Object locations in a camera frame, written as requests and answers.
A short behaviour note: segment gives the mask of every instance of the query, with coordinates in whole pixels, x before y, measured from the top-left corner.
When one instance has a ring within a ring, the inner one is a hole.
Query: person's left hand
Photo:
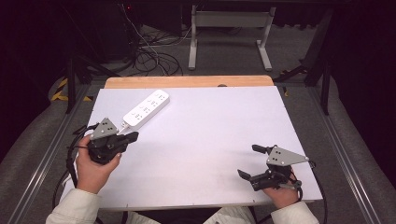
[[[90,158],[90,154],[86,148],[89,142],[90,137],[88,135],[78,142],[78,156],[76,157],[78,172],[77,189],[97,194],[106,184],[111,172],[120,164],[121,154],[117,154],[106,165],[99,164]]]

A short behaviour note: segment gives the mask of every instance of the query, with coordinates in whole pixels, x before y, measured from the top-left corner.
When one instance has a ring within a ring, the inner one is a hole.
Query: white sleeve
[[[253,215],[247,207],[230,206],[222,207],[217,213],[210,217],[204,224],[233,223],[233,224],[253,224]]]
[[[94,223],[100,197],[80,189],[71,189],[47,217],[47,224]]]
[[[319,224],[306,203],[299,202],[271,213],[275,224]]]

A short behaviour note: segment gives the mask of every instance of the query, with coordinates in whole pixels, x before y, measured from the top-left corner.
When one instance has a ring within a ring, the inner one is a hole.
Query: wooden table edge
[[[188,77],[110,77],[105,89],[186,88],[186,87],[274,86],[271,77],[260,76],[188,76]]]

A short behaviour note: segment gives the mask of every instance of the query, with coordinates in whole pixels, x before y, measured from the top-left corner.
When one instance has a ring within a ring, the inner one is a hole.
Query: gray bracket
[[[118,133],[117,127],[108,118],[104,118],[91,134],[91,140],[107,137]]]
[[[274,147],[268,156],[267,164],[277,166],[288,166],[295,163],[309,161],[309,158],[300,154],[288,151],[282,147]]]

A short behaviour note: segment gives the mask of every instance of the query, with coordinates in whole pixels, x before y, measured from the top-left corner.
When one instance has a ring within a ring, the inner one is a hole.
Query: wire
[[[134,28],[135,33],[140,36],[140,39],[144,42],[144,45],[139,45],[137,48],[137,53],[136,53],[136,62],[133,66],[133,69],[137,70],[137,72],[134,72],[132,74],[127,75],[127,77],[130,76],[135,76],[135,75],[145,75],[148,76],[149,72],[154,71],[155,69],[159,68],[161,72],[163,73],[164,76],[171,76],[175,74],[177,71],[181,71],[181,75],[183,76],[183,70],[180,66],[180,63],[178,60],[166,53],[160,53],[157,52],[154,47],[159,47],[159,46],[174,46],[176,44],[179,44],[181,41],[183,41],[185,38],[187,38],[188,33],[190,32],[191,28],[187,31],[187,33],[184,35],[183,38],[179,39],[178,42],[177,40],[171,43],[167,44],[162,44],[162,45],[153,45],[154,43],[162,42],[164,41],[165,38],[170,36],[167,33],[162,33],[162,32],[157,32],[155,36],[149,35],[150,33],[147,34],[140,34],[140,32],[137,30],[136,26],[134,23],[128,18],[128,15],[125,11],[125,8],[122,4],[118,4],[120,10],[123,12],[125,20],[128,21],[128,24]]]
[[[99,54],[97,53],[97,51],[95,50],[95,48],[93,47],[93,45],[91,44],[91,42],[88,40],[87,36],[84,35],[84,33],[81,31],[81,29],[78,27],[76,21],[73,19],[72,15],[69,13],[69,11],[66,9],[66,7],[64,7],[64,5],[61,2],[58,2],[59,6],[64,10],[64,12],[67,14],[67,16],[69,17],[70,21],[73,22],[73,24],[75,25],[76,29],[78,30],[78,32],[81,34],[82,38],[85,40],[85,42],[87,42],[88,46],[90,46],[91,50],[93,51],[93,53],[96,55],[96,57],[102,59]]]
[[[176,41],[174,41],[174,42],[176,42],[176,43],[173,43],[173,42],[171,42],[171,43],[167,43],[167,44],[161,44],[161,45],[151,45],[151,47],[152,48],[158,48],[158,47],[166,47],[166,46],[176,46],[176,45],[178,45],[178,44],[180,44],[183,40],[185,40],[185,39],[188,39],[187,38],[187,35],[190,33],[190,31],[191,31],[191,27],[187,30],[187,33],[183,36],[183,37],[174,37],[174,38],[161,38],[161,39],[158,39],[158,40],[155,40],[155,41],[152,41],[151,42],[151,44],[153,44],[153,43],[158,43],[158,42],[164,42],[164,41],[167,41],[167,40],[169,40],[169,39],[175,39]]]
[[[84,130],[82,130],[80,133],[78,133],[78,135],[73,140],[72,144],[70,145],[70,147],[67,150],[66,168],[67,168],[69,174],[72,176],[73,184],[75,187],[77,186],[78,180],[77,180],[77,175],[76,175],[76,169],[74,167],[74,160],[72,158],[73,150],[75,149],[76,142],[85,134],[85,132],[87,132],[88,130],[95,129],[98,125],[99,124],[97,123],[95,125],[89,126],[89,127],[85,128]]]
[[[56,202],[55,201],[56,201],[56,195],[57,195],[58,189],[61,186],[62,180],[64,180],[64,178],[66,177],[66,175],[68,173],[69,172],[67,170],[64,171],[64,173],[62,174],[62,176],[59,179],[58,183],[56,184],[55,191],[53,191],[53,194],[52,194],[52,209],[54,209],[56,207]]]
[[[126,221],[128,221],[128,212],[127,211],[123,211],[122,212],[121,224],[126,224]]]
[[[318,176],[317,176],[317,175],[315,174],[315,172],[314,172],[314,168],[317,166],[316,163],[315,163],[314,161],[310,161],[309,164],[311,165],[312,174],[314,174],[314,177],[315,177],[315,179],[317,180],[318,187],[319,187],[320,193],[321,193],[322,198],[323,198],[323,207],[324,207],[323,224],[326,224],[326,223],[327,223],[327,217],[328,217],[328,215],[329,215],[329,214],[328,214],[329,211],[328,211],[328,208],[327,208],[327,199],[326,199],[326,195],[325,195],[325,193],[324,193],[323,186],[321,185]]]
[[[262,220],[260,220],[259,222],[257,222],[257,224],[262,224],[262,223],[264,223],[266,220],[268,220],[268,219],[270,219],[270,218],[272,218],[271,217],[271,214],[268,214],[266,217],[264,217]]]
[[[119,72],[122,72],[122,71],[124,71],[125,69],[131,67],[132,65],[134,65],[134,60],[130,60],[128,63],[126,63],[126,64],[124,64],[124,65],[122,65],[122,66],[120,66],[120,67],[118,67],[118,68],[113,68],[113,69],[108,69],[108,70],[111,71],[111,72],[113,72],[113,73],[119,73]],[[97,76],[99,76],[99,75],[102,74],[100,71],[97,71],[97,70],[95,70],[95,69],[92,68],[92,67],[89,67],[89,70],[90,70],[90,72],[91,72],[92,74],[97,75]]]
[[[96,218],[95,222],[99,224],[104,224],[104,222],[99,217]]]

